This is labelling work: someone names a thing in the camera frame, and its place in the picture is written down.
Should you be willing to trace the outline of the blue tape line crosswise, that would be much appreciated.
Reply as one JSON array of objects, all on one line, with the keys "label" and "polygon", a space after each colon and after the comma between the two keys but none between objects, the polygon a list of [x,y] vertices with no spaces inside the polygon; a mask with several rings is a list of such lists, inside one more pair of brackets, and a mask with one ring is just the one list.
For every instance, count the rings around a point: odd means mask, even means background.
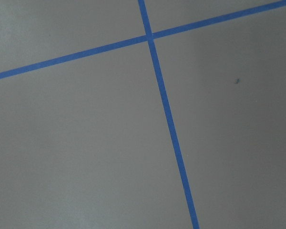
[{"label": "blue tape line crosswise", "polygon": [[84,50],[84,51],[64,55],[61,57],[45,60],[42,62],[37,62],[37,63],[29,64],[26,66],[14,68],[11,70],[3,71],[3,72],[0,72],[0,80],[4,78],[12,77],[12,76],[20,75],[23,73],[28,73],[28,72],[32,72],[35,70],[47,68],[50,66],[62,64],[65,62],[70,62],[70,61],[86,58],[89,56],[97,55],[100,53],[109,52],[112,50],[132,46],[135,44],[148,42],[151,38],[159,39],[159,38],[171,36],[174,34],[179,34],[182,32],[206,27],[212,24],[218,24],[224,21],[230,21],[230,20],[234,20],[234,19],[241,18],[241,17],[246,17],[246,16],[253,15],[253,14],[258,14],[258,13],[262,13],[265,11],[270,11],[270,10],[286,7],[286,0],[280,0],[280,1],[269,3],[269,4],[260,5],[260,6],[252,7],[249,9],[240,10],[240,11],[236,11],[236,12],[208,18],[205,20],[200,20],[200,21],[172,27],[169,29],[156,31],[156,32],[152,31],[145,2],[143,0],[140,0],[138,1],[138,4],[139,4],[141,18],[143,21],[145,35],[133,37],[127,40],[110,43],[107,45],[91,48],[88,50]]}]

